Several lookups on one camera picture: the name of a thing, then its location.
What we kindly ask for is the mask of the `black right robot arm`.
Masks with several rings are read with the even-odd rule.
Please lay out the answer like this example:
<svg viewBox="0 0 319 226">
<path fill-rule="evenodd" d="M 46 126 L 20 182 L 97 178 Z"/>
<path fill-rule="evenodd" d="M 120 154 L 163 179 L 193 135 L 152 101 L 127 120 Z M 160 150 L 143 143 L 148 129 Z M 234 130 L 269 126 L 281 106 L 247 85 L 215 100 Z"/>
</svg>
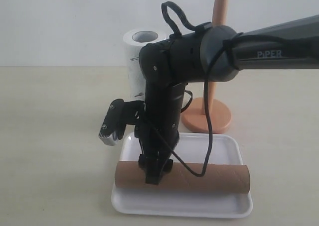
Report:
<svg viewBox="0 0 319 226">
<path fill-rule="evenodd" d="M 187 83 L 227 82 L 245 69 L 316 69 L 319 66 L 319 18 L 306 17 L 247 33 L 207 22 L 194 26 L 186 17 L 183 35 L 168 16 L 172 36 L 147 44 L 139 53 L 146 79 L 145 106 L 136 133 L 139 166 L 146 183 L 158 185 L 172 168 L 171 155 Z"/>
</svg>

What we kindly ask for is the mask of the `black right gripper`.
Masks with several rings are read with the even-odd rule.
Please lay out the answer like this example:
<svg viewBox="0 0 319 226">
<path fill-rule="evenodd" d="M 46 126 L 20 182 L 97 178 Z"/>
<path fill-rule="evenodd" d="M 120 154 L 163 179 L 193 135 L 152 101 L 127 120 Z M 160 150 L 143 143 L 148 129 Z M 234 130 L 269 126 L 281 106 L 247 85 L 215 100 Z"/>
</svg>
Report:
<svg viewBox="0 0 319 226">
<path fill-rule="evenodd" d="M 178 142 L 184 90 L 184 83 L 165 88 L 150 83 L 146 85 L 145 111 L 141 116 L 139 132 L 144 155 L 138 159 L 146 184 L 158 185 L 163 176 L 172 170 L 173 160 L 169 159 L 171 152 L 166 144 L 174 149 Z"/>
</svg>

